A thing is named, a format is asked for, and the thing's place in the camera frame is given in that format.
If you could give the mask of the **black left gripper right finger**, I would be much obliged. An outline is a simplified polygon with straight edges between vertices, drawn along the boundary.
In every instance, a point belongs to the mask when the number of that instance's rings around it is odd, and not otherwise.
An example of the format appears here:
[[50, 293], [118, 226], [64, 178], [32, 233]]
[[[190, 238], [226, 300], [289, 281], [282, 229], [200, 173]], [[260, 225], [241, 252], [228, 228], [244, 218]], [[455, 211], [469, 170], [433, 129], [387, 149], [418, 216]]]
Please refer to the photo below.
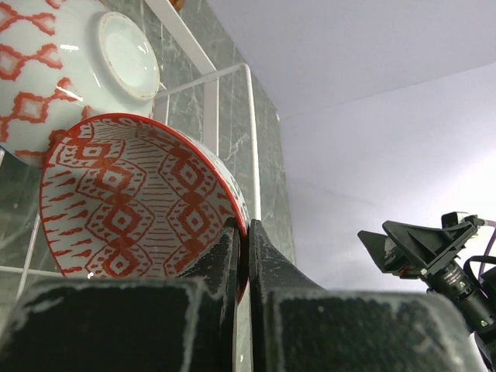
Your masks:
[[255, 371], [478, 371], [460, 313], [444, 297], [328, 291], [249, 229]]

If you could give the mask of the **red striped bowl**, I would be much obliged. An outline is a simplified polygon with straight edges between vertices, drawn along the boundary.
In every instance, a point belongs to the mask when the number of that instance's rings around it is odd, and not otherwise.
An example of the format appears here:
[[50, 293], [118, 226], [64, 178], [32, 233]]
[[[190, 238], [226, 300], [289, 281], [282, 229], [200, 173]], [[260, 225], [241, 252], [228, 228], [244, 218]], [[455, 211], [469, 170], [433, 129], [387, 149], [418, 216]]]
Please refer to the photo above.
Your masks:
[[153, 119], [109, 113], [71, 127], [42, 168], [40, 218], [65, 277], [183, 274], [234, 219], [249, 212], [225, 164], [206, 145]]

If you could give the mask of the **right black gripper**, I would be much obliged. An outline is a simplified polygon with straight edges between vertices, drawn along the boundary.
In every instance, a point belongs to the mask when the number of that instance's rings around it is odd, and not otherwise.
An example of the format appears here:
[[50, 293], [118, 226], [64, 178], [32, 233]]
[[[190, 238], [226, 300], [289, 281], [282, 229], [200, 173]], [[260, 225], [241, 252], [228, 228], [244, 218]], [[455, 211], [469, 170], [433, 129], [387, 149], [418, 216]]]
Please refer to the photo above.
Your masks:
[[451, 212], [442, 216], [440, 229], [386, 221], [387, 235], [361, 230], [360, 242], [383, 274], [420, 279], [428, 290], [448, 298], [462, 314], [486, 364], [495, 363], [495, 269], [475, 274], [471, 264], [495, 265], [490, 255], [491, 236], [481, 255], [456, 262], [464, 244], [482, 227], [495, 227], [494, 220]]

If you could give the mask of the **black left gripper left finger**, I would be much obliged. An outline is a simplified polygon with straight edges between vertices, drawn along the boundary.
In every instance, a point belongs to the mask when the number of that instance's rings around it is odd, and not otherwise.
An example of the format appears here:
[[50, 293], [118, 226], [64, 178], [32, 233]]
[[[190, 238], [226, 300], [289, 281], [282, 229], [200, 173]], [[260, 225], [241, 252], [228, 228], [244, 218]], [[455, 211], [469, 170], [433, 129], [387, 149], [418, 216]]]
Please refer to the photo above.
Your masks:
[[239, 248], [239, 228], [227, 219], [177, 277], [35, 283], [2, 332], [1, 369], [233, 370]]

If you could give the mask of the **dark blue patterned bowl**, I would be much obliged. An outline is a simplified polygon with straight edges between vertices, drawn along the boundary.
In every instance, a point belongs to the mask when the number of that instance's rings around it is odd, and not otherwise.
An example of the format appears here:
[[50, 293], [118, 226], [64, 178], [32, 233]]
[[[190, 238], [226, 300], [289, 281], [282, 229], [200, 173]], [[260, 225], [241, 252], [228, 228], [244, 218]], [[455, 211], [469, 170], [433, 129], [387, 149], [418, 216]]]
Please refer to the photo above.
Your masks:
[[1, 148], [23, 163], [86, 118], [150, 117], [159, 88], [145, 33], [102, 2], [1, 3]]

